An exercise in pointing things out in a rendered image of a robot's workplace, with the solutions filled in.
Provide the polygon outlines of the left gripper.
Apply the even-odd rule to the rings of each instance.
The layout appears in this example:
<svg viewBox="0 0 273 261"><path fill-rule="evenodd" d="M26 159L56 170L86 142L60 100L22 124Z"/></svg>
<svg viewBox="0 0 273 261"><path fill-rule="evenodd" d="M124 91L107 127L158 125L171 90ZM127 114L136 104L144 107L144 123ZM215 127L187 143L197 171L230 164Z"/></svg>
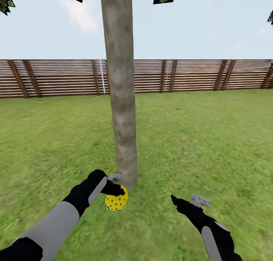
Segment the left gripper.
<svg viewBox="0 0 273 261"><path fill-rule="evenodd" d="M121 185L119 184L114 184L110 181L110 187L107 191L103 192L104 194L107 195L115 195L115 196L119 196L119 195L124 195L125 192L123 189L121 189Z"/></svg>

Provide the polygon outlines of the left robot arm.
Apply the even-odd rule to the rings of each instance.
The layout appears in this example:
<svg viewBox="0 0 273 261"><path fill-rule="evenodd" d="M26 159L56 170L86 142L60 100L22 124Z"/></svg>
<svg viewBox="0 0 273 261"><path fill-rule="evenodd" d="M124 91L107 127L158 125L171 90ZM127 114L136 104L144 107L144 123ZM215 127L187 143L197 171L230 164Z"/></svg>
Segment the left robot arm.
<svg viewBox="0 0 273 261"><path fill-rule="evenodd" d="M0 251L0 261L52 261L85 209L103 192L124 195L123 175L95 170L80 185L73 187L68 196L43 219L16 238L9 247Z"/></svg>

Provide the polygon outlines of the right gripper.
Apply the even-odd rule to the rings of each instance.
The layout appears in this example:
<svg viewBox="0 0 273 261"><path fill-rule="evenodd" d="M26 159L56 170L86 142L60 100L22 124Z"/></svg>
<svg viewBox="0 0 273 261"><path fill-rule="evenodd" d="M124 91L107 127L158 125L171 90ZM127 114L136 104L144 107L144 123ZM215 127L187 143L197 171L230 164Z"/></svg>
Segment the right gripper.
<svg viewBox="0 0 273 261"><path fill-rule="evenodd" d="M197 214L198 212L202 212L204 214L203 208L196 207L189 201L186 201L182 198L178 199L174 195L171 195L171 199L173 201L173 204L177 206L177 211L186 215L188 219L191 221L191 223L193 223L193 217L195 214Z"/></svg>

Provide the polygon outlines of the easter egg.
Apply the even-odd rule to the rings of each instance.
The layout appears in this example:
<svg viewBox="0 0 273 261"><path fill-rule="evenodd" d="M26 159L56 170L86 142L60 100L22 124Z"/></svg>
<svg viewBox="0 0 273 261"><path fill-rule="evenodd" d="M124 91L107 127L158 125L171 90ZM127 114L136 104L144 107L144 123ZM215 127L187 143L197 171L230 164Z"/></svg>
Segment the easter egg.
<svg viewBox="0 0 273 261"><path fill-rule="evenodd" d="M125 194L124 195L119 195L119 196L115 196L115 195L106 195L105 197L105 206L107 208L108 211L110 212L118 212L121 211L127 201L128 201L128 191L127 189L121 185L121 189L124 190Z"/></svg>

